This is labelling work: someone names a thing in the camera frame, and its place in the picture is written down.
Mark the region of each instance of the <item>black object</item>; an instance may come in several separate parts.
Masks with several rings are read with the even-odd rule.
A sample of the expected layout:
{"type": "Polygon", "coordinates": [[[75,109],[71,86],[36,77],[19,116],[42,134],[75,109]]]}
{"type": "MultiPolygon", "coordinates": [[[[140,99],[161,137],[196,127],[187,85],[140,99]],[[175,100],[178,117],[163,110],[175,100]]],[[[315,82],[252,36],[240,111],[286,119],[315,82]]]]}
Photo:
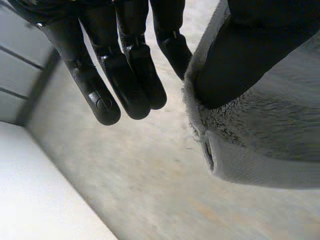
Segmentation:
{"type": "MultiPolygon", "coordinates": [[[[46,34],[62,56],[94,115],[102,124],[116,123],[120,118],[120,109],[89,57],[79,21],[88,33],[98,61],[118,99],[131,118],[143,119],[151,109],[157,110],[166,104],[166,92],[157,75],[144,36],[149,11],[148,0],[113,2],[38,0],[36,3],[31,0],[9,0],[9,2],[21,17],[31,24],[37,24],[46,34]],[[124,54],[118,44],[117,21],[124,54]]],[[[160,2],[153,10],[157,19],[160,15],[166,14],[164,9],[170,3],[160,2]]],[[[173,21],[171,23],[175,27],[173,30],[157,29],[158,32],[166,31],[166,34],[170,32],[171,35],[175,32],[174,34],[178,35],[172,41],[170,35],[162,33],[161,41],[168,40],[175,44],[160,44],[160,47],[171,65],[178,66],[174,69],[183,78],[191,56],[184,37],[179,33],[185,2],[180,0],[172,2],[180,6],[170,11],[170,21],[173,21]],[[180,39],[183,39],[181,41],[183,47],[179,47],[180,39]],[[187,50],[187,58],[182,57],[181,50],[187,50]]]]}
{"type": "Polygon", "coordinates": [[[317,0],[228,2],[231,16],[194,83],[197,98],[209,109],[241,96],[320,29],[317,0]]]}

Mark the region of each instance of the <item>white surface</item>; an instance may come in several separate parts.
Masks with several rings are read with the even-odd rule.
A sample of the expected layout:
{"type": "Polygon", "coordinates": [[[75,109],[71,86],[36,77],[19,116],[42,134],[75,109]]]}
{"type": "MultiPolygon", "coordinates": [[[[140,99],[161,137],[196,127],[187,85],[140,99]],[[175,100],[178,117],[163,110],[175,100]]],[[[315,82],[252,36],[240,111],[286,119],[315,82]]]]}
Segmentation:
{"type": "Polygon", "coordinates": [[[116,240],[20,127],[0,122],[0,240],[116,240]]]}

